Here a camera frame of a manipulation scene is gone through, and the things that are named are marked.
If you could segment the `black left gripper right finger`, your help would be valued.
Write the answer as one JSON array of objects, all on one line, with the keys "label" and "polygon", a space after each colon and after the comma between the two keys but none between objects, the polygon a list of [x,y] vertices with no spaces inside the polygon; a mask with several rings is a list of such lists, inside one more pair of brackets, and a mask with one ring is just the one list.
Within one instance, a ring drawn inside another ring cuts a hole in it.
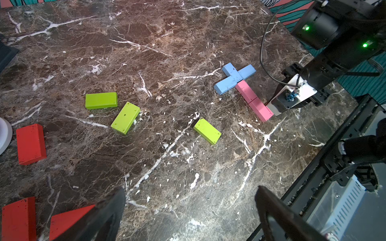
[{"label": "black left gripper right finger", "polygon": [[265,186],[258,187],[255,202],[266,241],[326,240]]}]

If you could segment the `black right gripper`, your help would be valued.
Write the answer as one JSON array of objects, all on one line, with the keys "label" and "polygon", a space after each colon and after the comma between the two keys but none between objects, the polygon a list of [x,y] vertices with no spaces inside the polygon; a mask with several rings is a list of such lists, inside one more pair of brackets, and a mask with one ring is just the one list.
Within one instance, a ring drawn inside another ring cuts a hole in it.
[{"label": "black right gripper", "polygon": [[[308,63],[299,74],[307,83],[321,91],[328,84],[343,75],[360,77],[378,77],[383,68],[372,60],[383,52],[383,46],[375,42],[345,42],[333,43],[323,50],[316,58]],[[376,72],[352,72],[364,61],[376,69]]]}]

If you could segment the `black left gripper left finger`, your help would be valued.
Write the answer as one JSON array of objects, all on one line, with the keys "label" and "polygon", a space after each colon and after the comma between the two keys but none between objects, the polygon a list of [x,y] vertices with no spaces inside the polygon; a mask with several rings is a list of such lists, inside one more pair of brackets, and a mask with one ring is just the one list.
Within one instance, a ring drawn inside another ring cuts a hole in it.
[{"label": "black left gripper left finger", "polygon": [[118,234],[125,204],[124,189],[115,188],[54,241],[114,241]]}]

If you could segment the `blue block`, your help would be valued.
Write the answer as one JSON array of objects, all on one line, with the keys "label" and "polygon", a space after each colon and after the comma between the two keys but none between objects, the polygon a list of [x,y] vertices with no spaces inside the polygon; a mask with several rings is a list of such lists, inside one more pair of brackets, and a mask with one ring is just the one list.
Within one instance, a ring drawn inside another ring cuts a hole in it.
[{"label": "blue block", "polygon": [[232,89],[237,85],[238,82],[242,81],[243,78],[240,76],[228,76],[225,79],[219,81],[215,84],[214,89],[219,94],[222,95],[228,90]]},{"label": "blue block", "polygon": [[256,73],[256,69],[251,64],[249,64],[246,67],[238,70],[238,73],[240,74],[242,79],[245,80],[254,75]]},{"label": "blue block", "polygon": [[223,70],[223,72],[225,73],[225,75],[226,75],[227,77],[232,76],[232,75],[236,75],[236,74],[238,73],[238,71],[237,71],[236,68],[232,65],[232,63],[225,64],[225,65],[222,67],[222,70]]}]

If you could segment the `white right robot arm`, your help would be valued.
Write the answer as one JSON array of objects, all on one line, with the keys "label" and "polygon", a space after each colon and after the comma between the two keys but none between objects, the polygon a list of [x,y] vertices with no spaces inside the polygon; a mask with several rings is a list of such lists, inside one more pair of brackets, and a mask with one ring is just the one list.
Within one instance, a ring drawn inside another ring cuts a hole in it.
[{"label": "white right robot arm", "polygon": [[378,77],[384,72],[372,58],[386,50],[385,1],[314,1],[291,34],[322,50],[302,74],[316,91],[343,75]]}]

